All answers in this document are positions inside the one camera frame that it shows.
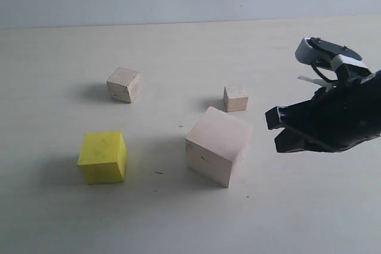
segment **cable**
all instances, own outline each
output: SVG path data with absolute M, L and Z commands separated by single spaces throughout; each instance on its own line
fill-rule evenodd
M 317 75 L 319 77 L 321 77 L 324 81 L 326 81 L 328 83 L 336 83 L 337 82 L 337 80 L 328 79 L 324 74 L 322 74 L 321 71 L 319 71 L 319 69 L 316 66 L 316 61 L 313 61 L 311 63 L 311 66 L 312 66 L 312 69 L 314 70 L 314 72 L 317 73 Z

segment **table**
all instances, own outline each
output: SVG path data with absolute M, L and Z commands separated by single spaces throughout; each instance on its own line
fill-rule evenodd
M 380 253 L 381 139 L 344 153 L 276 153 L 264 113 L 318 86 L 304 36 L 381 68 L 381 16 L 0 30 L 1 253 Z M 106 79 L 137 70 L 133 104 Z M 251 151 L 228 189 L 186 168 L 185 136 L 243 83 Z M 87 186 L 83 135 L 120 130 L 123 184 Z

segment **wooden block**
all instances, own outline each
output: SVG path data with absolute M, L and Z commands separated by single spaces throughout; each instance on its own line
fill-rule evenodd
M 77 165 L 88 184 L 124 181 L 127 148 L 121 132 L 88 133 Z
M 142 92 L 142 81 L 137 71 L 118 68 L 107 80 L 110 96 L 118 101 L 132 103 Z
M 227 112 L 246 110 L 249 96 L 241 84 L 231 84 L 224 89 L 224 102 Z
M 185 139 L 188 167 L 229 187 L 232 171 L 246 156 L 252 125 L 209 107 Z

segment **yellow cube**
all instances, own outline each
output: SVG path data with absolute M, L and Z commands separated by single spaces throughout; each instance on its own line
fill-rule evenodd
M 127 147 L 121 132 L 88 133 L 83 140 L 77 165 L 88 184 L 124 181 Z

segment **large wooden cube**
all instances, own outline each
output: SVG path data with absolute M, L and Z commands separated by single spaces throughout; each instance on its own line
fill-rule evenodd
M 252 125 L 209 107 L 186 137 L 189 168 L 229 187 L 233 169 L 246 156 Z
M 243 85 L 231 84 L 224 88 L 224 102 L 227 112 L 246 110 L 249 96 Z
M 127 148 L 121 132 L 88 133 L 78 159 L 88 184 L 124 181 Z
M 118 68 L 107 80 L 110 96 L 118 101 L 132 103 L 142 92 L 142 81 L 137 71 Z

